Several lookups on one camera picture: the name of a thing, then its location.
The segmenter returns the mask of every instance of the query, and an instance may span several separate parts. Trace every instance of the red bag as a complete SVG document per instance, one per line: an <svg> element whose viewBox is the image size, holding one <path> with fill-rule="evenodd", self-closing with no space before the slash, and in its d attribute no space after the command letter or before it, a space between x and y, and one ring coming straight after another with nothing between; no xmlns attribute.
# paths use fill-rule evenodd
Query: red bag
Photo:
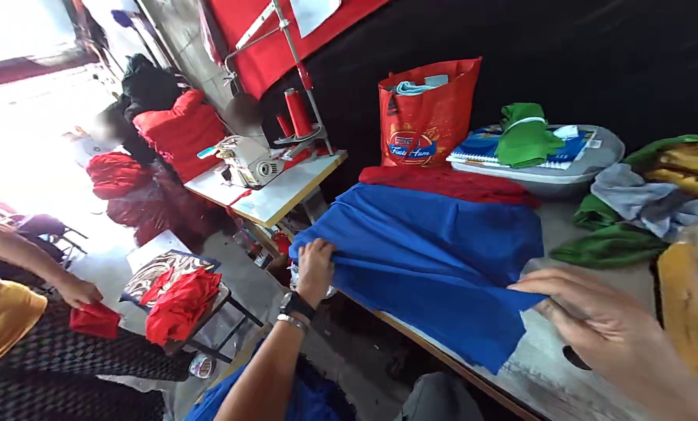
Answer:
<svg viewBox="0 0 698 421"><path fill-rule="evenodd" d="M440 62L380 81L382 165L448 166L445 158L468 135L480 68L481 57ZM388 90L404 80L423 85L425 77L442 74L445 85L419 95Z"/></svg>

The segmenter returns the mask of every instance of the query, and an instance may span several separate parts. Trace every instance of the white tabletop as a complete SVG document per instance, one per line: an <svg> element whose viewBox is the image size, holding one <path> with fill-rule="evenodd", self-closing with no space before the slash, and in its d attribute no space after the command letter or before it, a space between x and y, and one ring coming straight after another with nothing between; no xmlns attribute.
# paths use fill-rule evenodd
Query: white tabletop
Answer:
<svg viewBox="0 0 698 421"><path fill-rule="evenodd" d="M345 150L337 150L333 156L324 155L301 162L276 176L262 189L253 190L250 196L238 200L232 205L232 210L254 223L272 227L343 163L346 156ZM213 169L188 181L185 187L224 207L247 190L227 186Z"/></svg>

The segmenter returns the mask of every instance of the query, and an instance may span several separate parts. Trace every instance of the red thread spool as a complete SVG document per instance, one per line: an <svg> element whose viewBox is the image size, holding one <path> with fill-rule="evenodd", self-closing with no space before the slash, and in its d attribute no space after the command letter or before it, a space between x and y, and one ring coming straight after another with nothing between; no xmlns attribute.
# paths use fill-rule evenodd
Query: red thread spool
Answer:
<svg viewBox="0 0 698 421"><path fill-rule="evenodd" d="M294 134L294 127L292 127L292 122L289 121L283 114L276 116L279 121L279 126L281 126L281 131L284 132L284 137L289 137Z"/></svg>
<svg viewBox="0 0 698 421"><path fill-rule="evenodd" d="M307 117L305 104L302 102L302 97L294 88L289 88L284 91L284 97L287 99L287 107L289 114L292 116L294 131L297 137L306 136L313 132L312 122Z"/></svg>

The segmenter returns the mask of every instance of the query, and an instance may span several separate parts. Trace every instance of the spiral notebook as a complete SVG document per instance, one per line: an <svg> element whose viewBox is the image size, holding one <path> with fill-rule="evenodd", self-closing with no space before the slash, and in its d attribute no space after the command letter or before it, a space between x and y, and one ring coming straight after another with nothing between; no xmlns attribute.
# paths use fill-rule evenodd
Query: spiral notebook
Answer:
<svg viewBox="0 0 698 421"><path fill-rule="evenodd" d="M549 126L549 130L559 129L560 126ZM466 140L458 145L447 157L447 161L454 163L468 163L484 166L507 167L499 163L495 156L499 137L502 136L502 128L499 124L482 127L469 133ZM566 139L564 146L557 149L556 153L546 157L546 162L537 166L540 168L567 169L574 162L580 159L585 152L585 148L595 148L592 145L596 132L593 130L579 129L578 136Z"/></svg>

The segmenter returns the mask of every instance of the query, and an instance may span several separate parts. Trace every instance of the white paper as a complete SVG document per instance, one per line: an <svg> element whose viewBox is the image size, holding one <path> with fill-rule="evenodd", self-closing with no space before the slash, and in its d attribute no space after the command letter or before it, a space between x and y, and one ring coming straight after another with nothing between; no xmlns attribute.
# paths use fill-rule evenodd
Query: white paper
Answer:
<svg viewBox="0 0 698 421"><path fill-rule="evenodd" d="M299 35L304 38L335 13L341 0L290 0Z"/></svg>

